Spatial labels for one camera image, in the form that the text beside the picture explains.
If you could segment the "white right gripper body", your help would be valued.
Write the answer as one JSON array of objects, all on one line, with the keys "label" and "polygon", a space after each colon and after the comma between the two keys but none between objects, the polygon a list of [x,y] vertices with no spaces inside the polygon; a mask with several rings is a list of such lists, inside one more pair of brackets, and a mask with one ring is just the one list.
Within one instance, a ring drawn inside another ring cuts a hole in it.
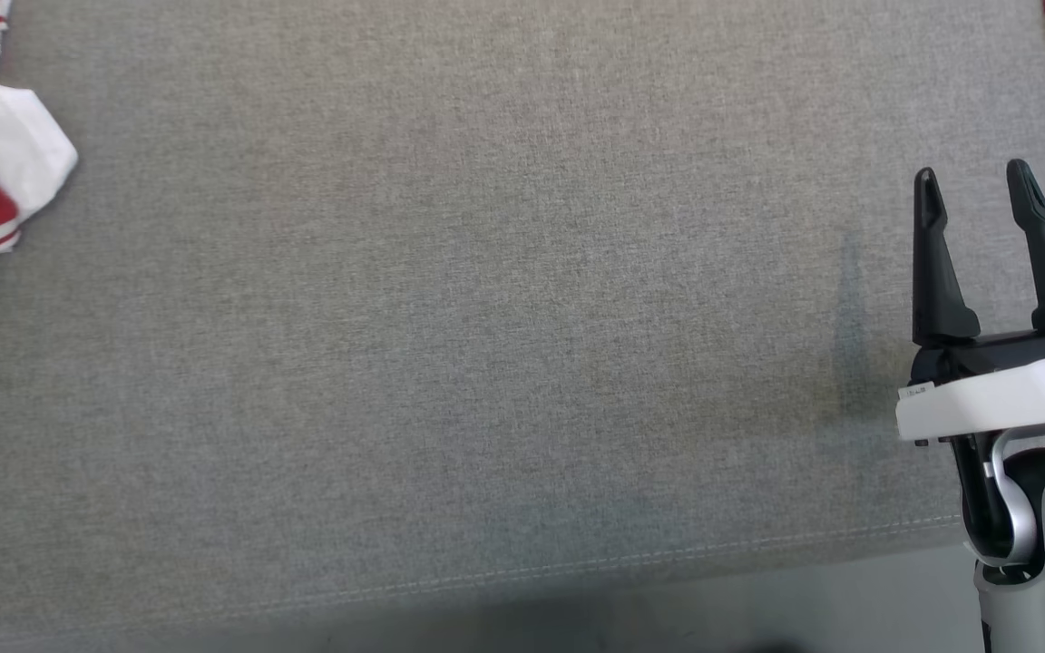
[{"label": "white right gripper body", "polygon": [[958,346],[925,346],[897,393],[901,441],[1045,425],[1045,334],[1009,332]]}]

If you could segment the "grey fabric sofa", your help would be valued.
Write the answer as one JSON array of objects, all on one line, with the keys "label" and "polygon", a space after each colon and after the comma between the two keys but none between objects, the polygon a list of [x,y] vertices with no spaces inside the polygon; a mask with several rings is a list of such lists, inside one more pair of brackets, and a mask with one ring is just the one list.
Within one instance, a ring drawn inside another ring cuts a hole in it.
[{"label": "grey fabric sofa", "polygon": [[1042,0],[14,0],[0,653],[961,542],[913,177],[1028,329]]}]

